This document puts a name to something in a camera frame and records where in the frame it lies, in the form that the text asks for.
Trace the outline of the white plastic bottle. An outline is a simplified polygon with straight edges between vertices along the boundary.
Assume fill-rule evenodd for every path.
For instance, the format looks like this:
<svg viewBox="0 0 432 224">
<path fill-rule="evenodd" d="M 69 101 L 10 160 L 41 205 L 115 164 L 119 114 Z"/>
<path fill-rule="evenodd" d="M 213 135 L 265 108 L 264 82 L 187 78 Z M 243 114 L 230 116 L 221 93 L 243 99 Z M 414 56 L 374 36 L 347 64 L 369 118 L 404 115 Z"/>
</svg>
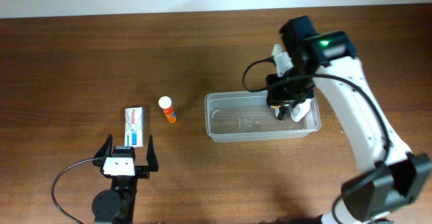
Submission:
<svg viewBox="0 0 432 224">
<path fill-rule="evenodd" d="M 297 104 L 292 107 L 290 116 L 294 122 L 299 122 L 310 110 L 311 100 L 307 99 L 303 103 Z"/>
</svg>

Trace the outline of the dark bottle white cap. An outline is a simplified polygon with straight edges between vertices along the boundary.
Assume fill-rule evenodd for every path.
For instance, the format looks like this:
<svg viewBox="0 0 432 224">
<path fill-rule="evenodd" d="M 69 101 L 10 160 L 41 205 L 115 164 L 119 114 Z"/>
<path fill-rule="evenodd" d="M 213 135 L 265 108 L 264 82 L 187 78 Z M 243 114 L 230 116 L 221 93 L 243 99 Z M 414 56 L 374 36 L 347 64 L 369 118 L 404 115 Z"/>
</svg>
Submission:
<svg viewBox="0 0 432 224">
<path fill-rule="evenodd" d="M 281 105 L 275 109 L 275 116 L 278 120 L 283 121 L 287 116 L 290 116 L 290 111 L 289 105 Z"/>
</svg>

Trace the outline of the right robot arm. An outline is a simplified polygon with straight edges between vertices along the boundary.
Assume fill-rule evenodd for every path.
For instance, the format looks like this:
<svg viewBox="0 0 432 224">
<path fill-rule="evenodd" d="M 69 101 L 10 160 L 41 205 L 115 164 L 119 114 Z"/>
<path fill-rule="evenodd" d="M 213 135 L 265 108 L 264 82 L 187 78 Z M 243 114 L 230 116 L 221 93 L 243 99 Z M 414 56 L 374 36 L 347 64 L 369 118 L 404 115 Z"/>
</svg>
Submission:
<svg viewBox="0 0 432 224">
<path fill-rule="evenodd" d="M 320 90 L 333 108 L 360 175 L 344 183 L 331 210 L 317 223 L 385 223 L 386 216 L 416 201 L 431 175 L 431 159 L 414 154 L 395 133 L 365 78 L 362 63 L 343 31 L 318 33 L 311 19 L 289 20 L 279 31 L 276 73 L 267 76 L 267 104 L 277 118 L 300 115 Z"/>
</svg>

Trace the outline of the orange tube white cap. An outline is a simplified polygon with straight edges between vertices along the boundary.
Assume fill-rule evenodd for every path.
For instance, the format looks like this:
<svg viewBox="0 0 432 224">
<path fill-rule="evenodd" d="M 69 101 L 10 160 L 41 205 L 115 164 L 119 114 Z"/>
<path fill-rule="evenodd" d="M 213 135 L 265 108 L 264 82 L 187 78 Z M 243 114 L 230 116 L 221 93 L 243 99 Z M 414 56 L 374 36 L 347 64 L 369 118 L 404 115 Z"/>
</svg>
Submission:
<svg viewBox="0 0 432 224">
<path fill-rule="evenodd" d="M 162 96 L 158 101 L 159 107 L 163 110 L 163 113 L 169 123 L 176 122 L 176 114 L 173 110 L 172 100 L 168 96 Z"/>
</svg>

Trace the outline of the white Panadol box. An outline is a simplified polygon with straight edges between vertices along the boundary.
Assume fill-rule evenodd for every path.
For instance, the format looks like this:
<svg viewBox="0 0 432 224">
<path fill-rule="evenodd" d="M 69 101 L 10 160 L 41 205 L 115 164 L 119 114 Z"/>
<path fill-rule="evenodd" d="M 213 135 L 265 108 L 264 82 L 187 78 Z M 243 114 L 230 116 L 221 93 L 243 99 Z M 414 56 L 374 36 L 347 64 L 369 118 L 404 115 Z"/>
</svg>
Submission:
<svg viewBox="0 0 432 224">
<path fill-rule="evenodd" d="M 125 109 L 125 135 L 124 145 L 143 147 L 143 108 L 134 107 Z"/>
</svg>

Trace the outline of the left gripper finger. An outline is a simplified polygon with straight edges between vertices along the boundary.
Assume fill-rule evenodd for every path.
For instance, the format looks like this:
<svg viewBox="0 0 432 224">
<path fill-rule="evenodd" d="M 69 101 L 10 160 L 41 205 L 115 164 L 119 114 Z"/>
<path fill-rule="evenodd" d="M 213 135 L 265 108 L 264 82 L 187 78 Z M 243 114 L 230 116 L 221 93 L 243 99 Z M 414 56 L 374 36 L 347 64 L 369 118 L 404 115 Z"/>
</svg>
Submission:
<svg viewBox="0 0 432 224">
<path fill-rule="evenodd" d="M 113 136 L 110 134 L 108 135 L 102 147 L 100 147 L 100 149 L 94 155 L 94 158 L 109 157 L 111 155 L 112 146 L 113 146 Z"/>
<path fill-rule="evenodd" d="M 153 142 L 153 136 L 150 135 L 148 137 L 148 147 L 146 153 L 146 161 L 148 163 L 148 171 L 149 172 L 157 172 L 159 170 L 159 162 L 157 160 L 155 145 Z"/>
</svg>

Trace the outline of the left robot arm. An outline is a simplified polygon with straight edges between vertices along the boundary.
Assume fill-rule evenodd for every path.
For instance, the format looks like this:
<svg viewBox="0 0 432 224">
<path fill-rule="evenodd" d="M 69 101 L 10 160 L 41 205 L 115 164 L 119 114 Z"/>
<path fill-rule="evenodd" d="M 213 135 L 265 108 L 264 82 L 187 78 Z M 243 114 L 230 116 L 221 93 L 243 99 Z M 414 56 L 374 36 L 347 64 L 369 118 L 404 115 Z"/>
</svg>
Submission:
<svg viewBox="0 0 432 224">
<path fill-rule="evenodd" d="M 147 165 L 136 165 L 135 150 L 131 146 L 113 146 L 108 136 L 95 154 L 93 165 L 111 180 L 108 190 L 99 192 L 92 201 L 95 223 L 132 223 L 139 179 L 148 179 L 159 170 L 153 137 L 148 137 Z"/>
</svg>

